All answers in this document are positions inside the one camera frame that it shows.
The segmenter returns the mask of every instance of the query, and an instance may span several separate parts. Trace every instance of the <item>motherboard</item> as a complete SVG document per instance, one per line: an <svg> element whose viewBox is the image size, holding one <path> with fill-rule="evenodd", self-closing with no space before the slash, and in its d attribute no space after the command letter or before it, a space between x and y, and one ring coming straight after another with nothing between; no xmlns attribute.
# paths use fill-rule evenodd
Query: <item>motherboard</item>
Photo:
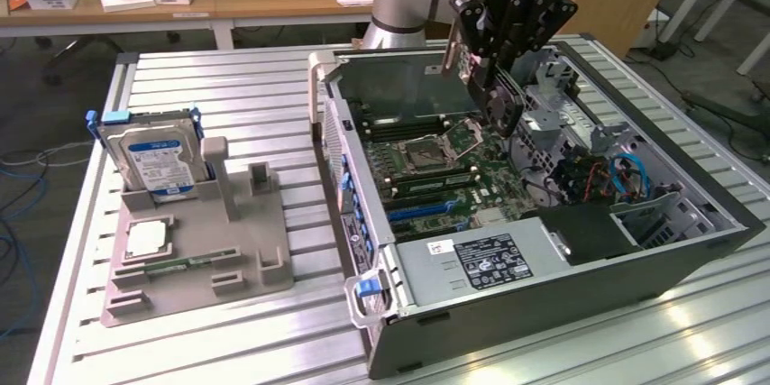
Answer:
<svg viewBox="0 0 770 385"><path fill-rule="evenodd" d="M440 134L363 143L396 242L507 223L536 208L499 136L472 117L442 125Z"/></svg>

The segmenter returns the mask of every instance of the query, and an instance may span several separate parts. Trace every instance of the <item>blue pcie slot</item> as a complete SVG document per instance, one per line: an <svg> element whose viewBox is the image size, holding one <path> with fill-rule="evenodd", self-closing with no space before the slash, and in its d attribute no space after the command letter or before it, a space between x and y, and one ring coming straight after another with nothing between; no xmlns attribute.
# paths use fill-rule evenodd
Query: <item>blue pcie slot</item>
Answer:
<svg viewBox="0 0 770 385"><path fill-rule="evenodd" d="M403 211L394 211L387 215L387 221L400 221L400 220L408 220L411 218L418 218L420 216L447 214L448 212L451 212L456 203L458 203L456 200L448 200L442 205L418 207L414 209L406 209Z"/></svg>

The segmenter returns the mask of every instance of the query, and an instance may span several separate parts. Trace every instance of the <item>hard drive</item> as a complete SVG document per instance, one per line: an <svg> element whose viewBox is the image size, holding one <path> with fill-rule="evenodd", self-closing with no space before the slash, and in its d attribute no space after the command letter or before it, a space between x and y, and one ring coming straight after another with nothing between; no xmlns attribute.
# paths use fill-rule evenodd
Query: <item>hard drive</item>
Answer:
<svg viewBox="0 0 770 385"><path fill-rule="evenodd" d="M197 109L132 114L87 114L88 129L112 156L128 191L147 190L156 203L196 197L195 183L211 179L201 158Z"/></svg>

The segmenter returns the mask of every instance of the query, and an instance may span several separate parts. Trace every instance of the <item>wooden table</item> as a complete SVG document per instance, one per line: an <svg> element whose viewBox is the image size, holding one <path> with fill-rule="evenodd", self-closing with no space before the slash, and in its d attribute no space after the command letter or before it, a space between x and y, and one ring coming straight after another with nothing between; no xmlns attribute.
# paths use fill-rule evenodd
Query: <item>wooden table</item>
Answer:
<svg viewBox="0 0 770 385"><path fill-rule="evenodd" d="M100 0L79 0L68 11L0 10L0 37L211 29L216 47L232 50L236 27L368 22L370 16L371 7L336 0L193 0L117 13L104 13Z"/></svg>

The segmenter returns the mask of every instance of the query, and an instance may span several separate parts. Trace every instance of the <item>metal workbench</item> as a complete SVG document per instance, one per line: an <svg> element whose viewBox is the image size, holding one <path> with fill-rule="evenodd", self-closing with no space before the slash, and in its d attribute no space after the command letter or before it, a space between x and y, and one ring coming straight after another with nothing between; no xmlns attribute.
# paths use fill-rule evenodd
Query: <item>metal workbench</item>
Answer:
<svg viewBox="0 0 770 385"><path fill-rule="evenodd" d="M770 187L603 47L560 38L765 221ZM279 170L296 286L111 329L99 323L121 180L96 146L31 383L370 383L312 157L307 58L316 46L143 54L116 66L105 110L201 109L228 170ZM580 98L603 120L614 107ZM431 365L380 384L704 383L770 378L770 233L660 298Z"/></svg>

